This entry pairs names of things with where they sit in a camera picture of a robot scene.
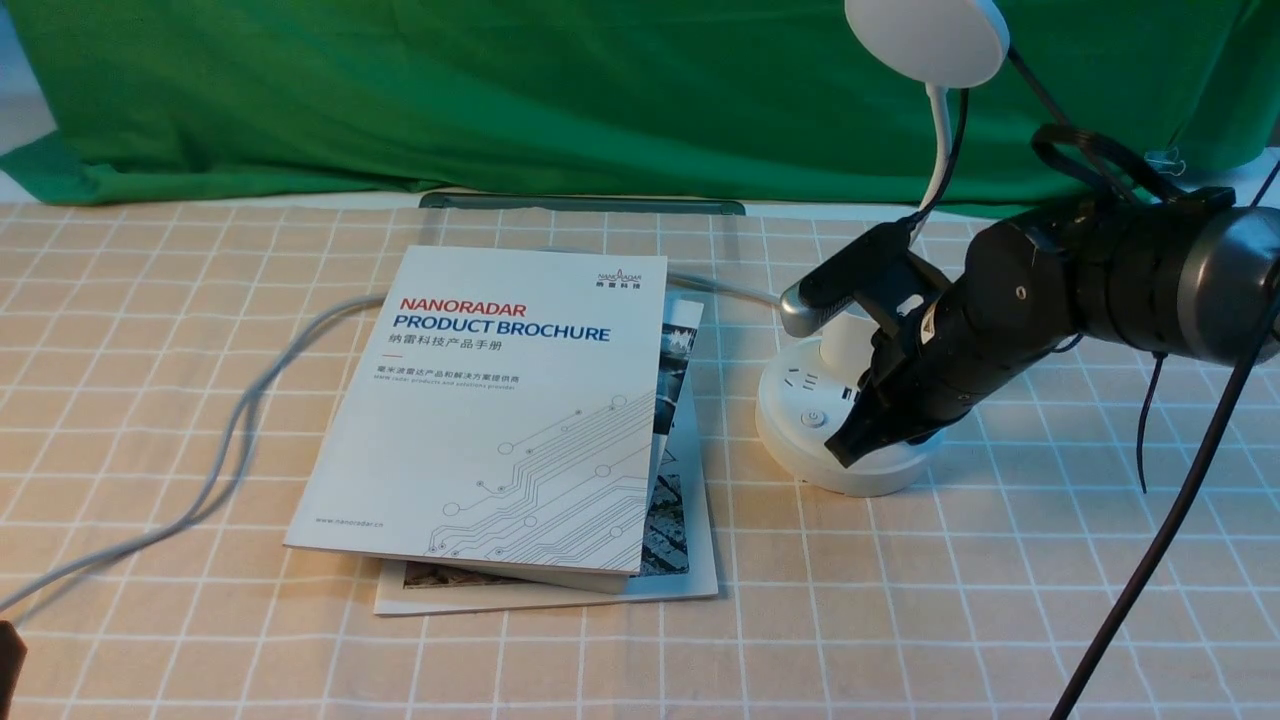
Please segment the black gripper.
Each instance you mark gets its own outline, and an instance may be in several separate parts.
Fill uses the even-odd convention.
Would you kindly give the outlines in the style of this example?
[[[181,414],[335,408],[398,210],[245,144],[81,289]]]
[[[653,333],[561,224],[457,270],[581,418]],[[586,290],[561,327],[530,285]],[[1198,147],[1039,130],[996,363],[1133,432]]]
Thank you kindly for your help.
[[[964,419],[1076,329],[1051,223],[1014,217],[969,243],[961,275],[932,284],[899,260],[861,296],[882,324],[861,392],[826,441],[841,468]]]

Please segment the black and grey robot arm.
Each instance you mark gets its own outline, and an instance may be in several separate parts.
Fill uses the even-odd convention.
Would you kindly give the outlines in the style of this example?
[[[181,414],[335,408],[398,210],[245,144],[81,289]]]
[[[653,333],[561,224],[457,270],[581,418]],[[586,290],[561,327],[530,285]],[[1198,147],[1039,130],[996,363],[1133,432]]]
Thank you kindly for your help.
[[[1230,366],[1277,356],[1277,210],[1199,190],[1137,208],[1078,199],[997,222],[955,279],[911,252],[856,293],[881,328],[826,448],[850,466],[919,445],[1083,336]]]

